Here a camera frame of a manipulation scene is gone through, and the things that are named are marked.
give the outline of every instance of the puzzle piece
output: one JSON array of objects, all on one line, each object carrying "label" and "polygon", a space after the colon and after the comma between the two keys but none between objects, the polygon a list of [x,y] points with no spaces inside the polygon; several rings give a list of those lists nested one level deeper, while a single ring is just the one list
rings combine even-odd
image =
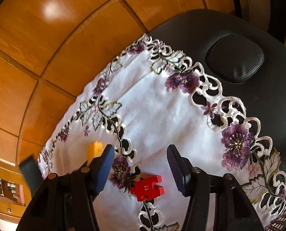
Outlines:
[{"label": "puzzle piece", "polygon": [[153,176],[134,182],[134,187],[130,188],[132,194],[136,194],[137,201],[152,200],[164,194],[162,186],[157,183],[162,182],[161,176]]}]

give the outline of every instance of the lace trim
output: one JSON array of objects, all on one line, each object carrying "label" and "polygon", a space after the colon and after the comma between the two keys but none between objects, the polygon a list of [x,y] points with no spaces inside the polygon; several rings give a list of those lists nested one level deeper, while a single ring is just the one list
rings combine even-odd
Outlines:
[{"label": "lace trim", "polygon": [[[251,200],[257,212],[268,210],[269,217],[276,217],[286,209],[286,174],[279,170],[280,156],[279,152],[272,149],[272,139],[269,136],[259,137],[261,123],[258,118],[246,117],[246,108],[241,99],[233,96],[222,96],[221,82],[210,75],[205,74],[201,63],[193,64],[192,59],[186,56],[182,51],[173,51],[168,45],[165,45],[158,39],[153,40],[150,36],[144,34],[137,41],[128,46],[117,56],[107,67],[99,74],[98,84],[93,90],[94,96],[88,101],[80,103],[80,108],[74,114],[68,123],[61,129],[56,137],[51,140],[48,150],[45,148],[39,155],[38,162],[43,161],[46,164],[46,174],[52,169],[52,154],[56,141],[66,141],[70,131],[70,124],[73,121],[93,125],[96,131],[98,127],[105,129],[107,133],[117,136],[118,144],[115,146],[117,156],[124,156],[129,163],[136,159],[137,151],[132,148],[132,143],[125,138],[126,127],[120,122],[117,114],[122,106],[119,102],[109,102],[102,91],[108,86],[110,75],[122,68],[120,62],[127,53],[131,55],[139,54],[142,51],[148,51],[150,54],[148,61],[151,63],[151,71],[159,75],[164,70],[172,74],[166,83],[168,91],[176,89],[171,87],[170,78],[184,79],[185,84],[179,85],[183,93],[189,93],[188,100],[194,107],[200,107],[207,117],[207,125],[213,131],[224,131],[234,124],[243,125],[247,131],[253,135],[253,141],[250,147],[250,164],[253,166],[253,178],[248,183],[242,185],[247,196]],[[138,180],[141,167],[138,163],[132,165],[130,173]],[[154,202],[146,202],[138,213],[141,221],[140,228],[151,230],[142,222],[142,218],[154,218],[158,220],[154,226],[159,226],[163,222],[163,214],[156,209],[157,199]]]}]

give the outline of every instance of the embroidered fabric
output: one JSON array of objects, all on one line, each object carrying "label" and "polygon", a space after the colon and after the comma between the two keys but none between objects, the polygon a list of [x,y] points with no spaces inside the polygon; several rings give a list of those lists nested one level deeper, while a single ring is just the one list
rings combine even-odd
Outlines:
[{"label": "embroidered fabric", "polygon": [[[86,161],[92,141],[112,143],[116,158],[94,202],[100,229],[178,230],[189,199],[177,191],[166,161],[167,146],[175,144],[209,174],[230,171],[265,226],[286,209],[286,174],[272,139],[260,130],[259,119],[246,116],[241,99],[223,96],[220,81],[199,62],[144,34],[86,85],[38,163],[43,177],[63,175]],[[130,187],[150,175],[162,176],[165,194],[138,203]]]}]

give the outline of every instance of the yellow block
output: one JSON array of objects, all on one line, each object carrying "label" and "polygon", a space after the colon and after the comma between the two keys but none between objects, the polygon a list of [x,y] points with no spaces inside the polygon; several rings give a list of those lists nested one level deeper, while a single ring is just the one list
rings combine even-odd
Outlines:
[{"label": "yellow block", "polygon": [[95,157],[101,156],[103,150],[104,146],[102,145],[101,142],[99,141],[92,142],[87,148],[87,166],[91,163],[91,161]]}]

